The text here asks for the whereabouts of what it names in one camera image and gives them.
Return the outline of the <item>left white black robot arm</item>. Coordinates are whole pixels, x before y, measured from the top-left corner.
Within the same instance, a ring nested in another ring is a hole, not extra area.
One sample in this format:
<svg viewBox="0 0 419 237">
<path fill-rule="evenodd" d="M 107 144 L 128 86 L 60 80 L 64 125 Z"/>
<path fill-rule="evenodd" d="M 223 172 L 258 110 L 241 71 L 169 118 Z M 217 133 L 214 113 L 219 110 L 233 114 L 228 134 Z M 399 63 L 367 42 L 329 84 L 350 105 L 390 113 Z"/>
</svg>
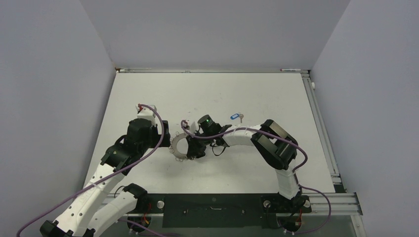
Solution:
<svg viewBox="0 0 419 237">
<path fill-rule="evenodd" d="M 111 190 L 120 183 L 148 153 L 170 145 L 166 120 L 158 125 L 148 118 L 137 118 L 128 124 L 127 132 L 105 152 L 87 185 L 77 194 L 69 207 L 53 221 L 40 227 L 43 237 L 98 237 L 124 214 L 142 212 L 147 206 L 147 191 L 131 183 L 115 201 L 101 208 Z"/>
</svg>

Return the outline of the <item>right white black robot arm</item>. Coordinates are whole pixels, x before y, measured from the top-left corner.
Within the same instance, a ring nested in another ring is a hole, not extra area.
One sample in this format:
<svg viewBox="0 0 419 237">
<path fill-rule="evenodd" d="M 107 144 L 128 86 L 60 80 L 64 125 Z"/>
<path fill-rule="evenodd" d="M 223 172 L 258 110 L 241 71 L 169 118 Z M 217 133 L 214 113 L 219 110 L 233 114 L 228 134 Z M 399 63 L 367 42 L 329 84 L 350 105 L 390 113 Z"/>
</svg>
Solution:
<svg viewBox="0 0 419 237">
<path fill-rule="evenodd" d="M 187 121 L 181 121 L 181 128 L 186 134 L 188 144 L 186 158 L 204 157 L 207 147 L 256 148 L 277 173 L 280 207 L 285 211 L 292 211 L 298 206 L 300 187 L 294 174 L 298 144 L 275 121 L 267 119 L 262 124 L 250 127 L 231 124 L 222 126 L 209 115 L 205 115 L 197 124 L 189 125 Z"/>
</svg>

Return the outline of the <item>marker pen at wall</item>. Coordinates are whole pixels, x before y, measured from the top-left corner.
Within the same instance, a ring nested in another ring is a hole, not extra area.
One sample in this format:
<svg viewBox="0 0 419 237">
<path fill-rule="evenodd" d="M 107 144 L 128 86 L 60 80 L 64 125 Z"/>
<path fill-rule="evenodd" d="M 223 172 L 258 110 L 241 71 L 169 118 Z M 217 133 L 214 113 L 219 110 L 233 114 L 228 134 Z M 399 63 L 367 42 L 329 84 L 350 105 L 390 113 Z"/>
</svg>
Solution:
<svg viewBox="0 0 419 237">
<path fill-rule="evenodd" d="M 280 69 L 281 72 L 302 72 L 302 69 Z"/>
</svg>

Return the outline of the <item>key with blue tag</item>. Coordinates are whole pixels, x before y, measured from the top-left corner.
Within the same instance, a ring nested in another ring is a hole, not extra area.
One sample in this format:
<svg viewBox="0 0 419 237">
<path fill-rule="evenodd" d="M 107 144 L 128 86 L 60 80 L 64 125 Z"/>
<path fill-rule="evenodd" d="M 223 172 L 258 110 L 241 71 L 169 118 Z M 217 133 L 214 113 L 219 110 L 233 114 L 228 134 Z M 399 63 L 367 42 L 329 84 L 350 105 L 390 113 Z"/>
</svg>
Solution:
<svg viewBox="0 0 419 237">
<path fill-rule="evenodd" d="M 230 117 L 231 120 L 238 119 L 240 123 L 243 122 L 243 118 L 244 118 L 244 115 L 241 113 L 235 113 Z"/>
</svg>

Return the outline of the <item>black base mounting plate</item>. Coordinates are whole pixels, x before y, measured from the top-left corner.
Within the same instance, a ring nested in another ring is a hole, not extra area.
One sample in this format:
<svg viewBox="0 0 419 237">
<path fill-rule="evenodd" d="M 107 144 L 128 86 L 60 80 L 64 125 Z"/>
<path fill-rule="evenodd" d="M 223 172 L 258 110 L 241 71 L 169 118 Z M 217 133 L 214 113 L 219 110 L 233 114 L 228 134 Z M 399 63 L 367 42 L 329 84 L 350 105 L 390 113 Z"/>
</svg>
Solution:
<svg viewBox="0 0 419 237">
<path fill-rule="evenodd" d="M 308 196 L 279 194 L 147 194 L 130 216 L 162 216 L 164 228 L 276 227 L 311 213 Z"/>
</svg>

